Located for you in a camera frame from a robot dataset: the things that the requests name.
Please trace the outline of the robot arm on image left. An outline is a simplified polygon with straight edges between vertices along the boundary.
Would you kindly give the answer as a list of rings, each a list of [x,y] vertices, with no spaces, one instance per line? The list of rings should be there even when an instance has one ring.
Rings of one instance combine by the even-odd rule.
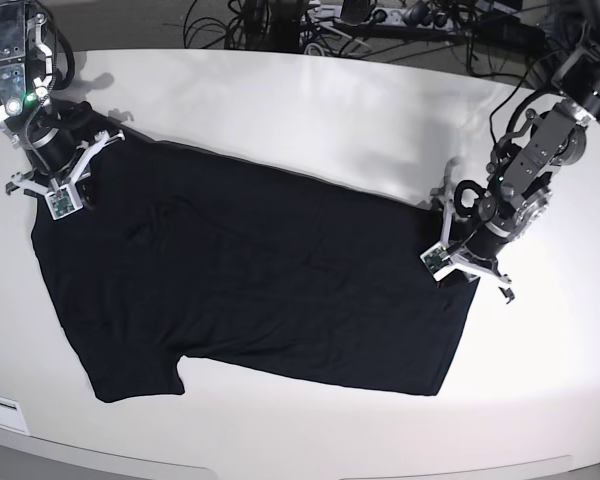
[[[68,88],[75,58],[51,11],[39,1],[0,2],[0,131],[24,151],[30,171],[12,175],[5,190],[45,201],[55,220],[90,206],[91,160],[123,132],[76,137],[93,116],[89,103],[54,104]]]

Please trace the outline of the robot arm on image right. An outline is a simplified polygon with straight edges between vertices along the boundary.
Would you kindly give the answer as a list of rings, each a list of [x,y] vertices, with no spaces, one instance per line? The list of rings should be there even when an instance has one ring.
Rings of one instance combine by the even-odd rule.
[[[442,230],[420,259],[438,287],[486,279],[507,300],[514,299],[512,281],[500,272],[498,255],[546,211],[552,177],[584,155],[588,126],[600,125],[600,27],[584,28],[549,86],[560,101],[539,113],[530,105],[542,90],[525,99],[491,150],[485,186],[446,178],[433,191]]]

